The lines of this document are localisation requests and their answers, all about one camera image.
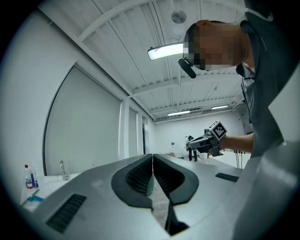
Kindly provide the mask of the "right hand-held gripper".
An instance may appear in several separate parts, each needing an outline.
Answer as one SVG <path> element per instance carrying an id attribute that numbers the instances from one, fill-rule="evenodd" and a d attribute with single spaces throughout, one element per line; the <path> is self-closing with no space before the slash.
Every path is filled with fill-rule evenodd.
<path id="1" fill-rule="evenodd" d="M 197 149 L 200 153 L 209 153 L 213 157 L 221 156 L 220 140 L 226 135 L 227 130 L 221 121 L 215 121 L 204 130 L 204 135 L 198 141 L 193 139 L 188 142 L 188 147 Z"/>

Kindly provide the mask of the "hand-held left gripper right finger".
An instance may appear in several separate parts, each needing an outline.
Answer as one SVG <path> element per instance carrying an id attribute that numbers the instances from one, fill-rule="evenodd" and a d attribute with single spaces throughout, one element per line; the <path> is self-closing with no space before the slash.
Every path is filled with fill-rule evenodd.
<path id="1" fill-rule="evenodd" d="M 242 171 L 224 164 L 153 155 L 154 240 L 232 240 L 241 200 L 234 196 Z"/>

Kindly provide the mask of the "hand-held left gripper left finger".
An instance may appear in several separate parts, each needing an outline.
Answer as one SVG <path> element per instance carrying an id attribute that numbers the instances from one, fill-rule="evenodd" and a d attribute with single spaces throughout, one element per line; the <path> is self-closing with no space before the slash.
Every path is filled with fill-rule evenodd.
<path id="1" fill-rule="evenodd" d="M 112 188 L 114 174 L 137 167 L 152 176 L 152 155 L 86 170 L 50 194 L 33 213 L 48 240 L 164 240 L 168 232 L 143 205 L 129 206 Z"/>

